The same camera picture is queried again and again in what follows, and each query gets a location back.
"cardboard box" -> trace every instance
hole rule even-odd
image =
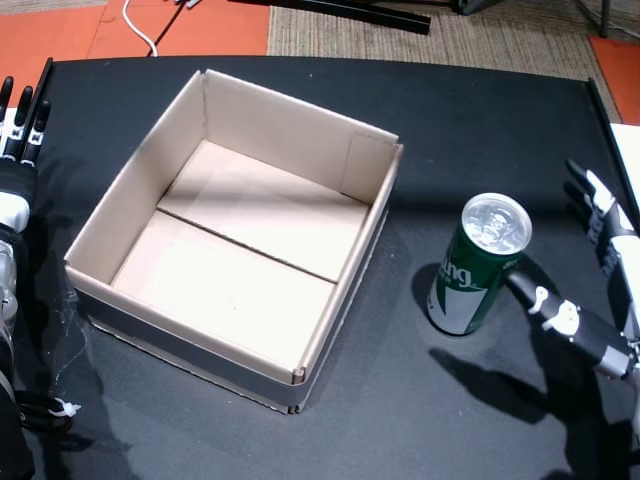
[[[397,136],[197,72],[65,257],[91,322],[300,411],[366,267]]]

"black table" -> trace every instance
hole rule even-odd
[[[94,330],[64,275],[63,254],[91,209],[187,78],[207,67],[388,129],[406,145],[377,250],[297,416]],[[466,338],[436,332],[422,310],[462,205],[500,191],[531,213],[530,256],[563,293],[609,316],[605,280],[562,190],[571,156],[623,195],[587,83],[434,65],[200,57],[59,63],[48,94],[54,110],[17,366],[29,388],[52,389],[82,410],[65,439],[29,434],[38,478],[578,478],[572,470],[628,478],[630,388],[596,377],[531,328],[506,291]]]

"beige carpet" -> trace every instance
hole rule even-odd
[[[637,26],[633,12],[638,0],[612,3],[617,4],[613,21]],[[470,17],[435,7],[409,9],[431,14],[429,35],[272,8],[268,54],[437,63],[577,80],[592,77],[610,119],[620,121],[587,36],[596,32],[595,27],[571,0],[508,0]]]
[[[107,0],[0,0],[0,15],[37,12],[56,8],[106,5]]]

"robotic hand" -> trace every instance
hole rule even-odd
[[[602,181],[573,160],[569,172],[580,187],[568,189],[584,215],[587,237],[608,278],[607,293],[615,327],[560,297],[521,270],[506,283],[542,328],[559,335],[609,377],[627,380],[636,390],[632,426],[640,439],[640,238],[626,213]]]

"beverage can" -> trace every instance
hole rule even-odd
[[[469,200],[427,298],[430,320],[454,335],[475,331],[531,233],[529,215],[512,198],[482,193]]]

